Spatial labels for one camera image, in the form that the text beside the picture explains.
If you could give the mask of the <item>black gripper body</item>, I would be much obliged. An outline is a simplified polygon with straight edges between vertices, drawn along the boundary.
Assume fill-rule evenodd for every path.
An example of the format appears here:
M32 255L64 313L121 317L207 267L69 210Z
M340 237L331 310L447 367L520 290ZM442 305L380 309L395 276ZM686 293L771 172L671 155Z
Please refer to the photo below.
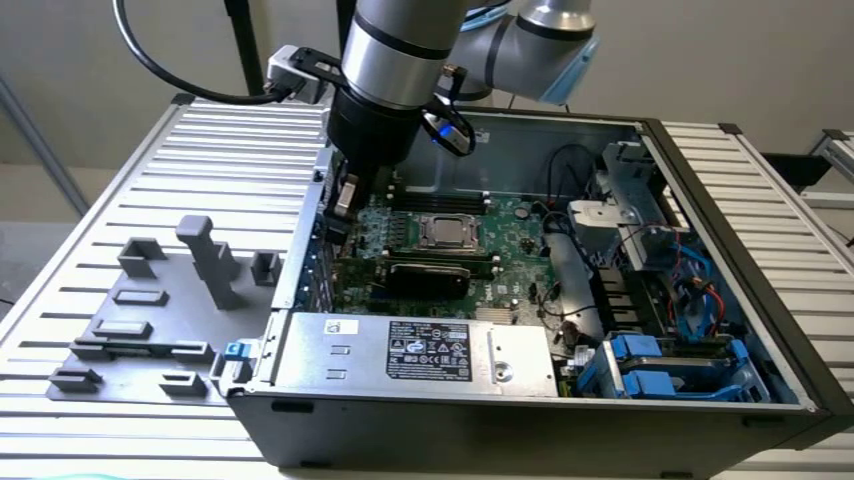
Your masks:
M327 133L351 169L399 164L407 157L420 128L419 109L399 110L339 89L332 99Z

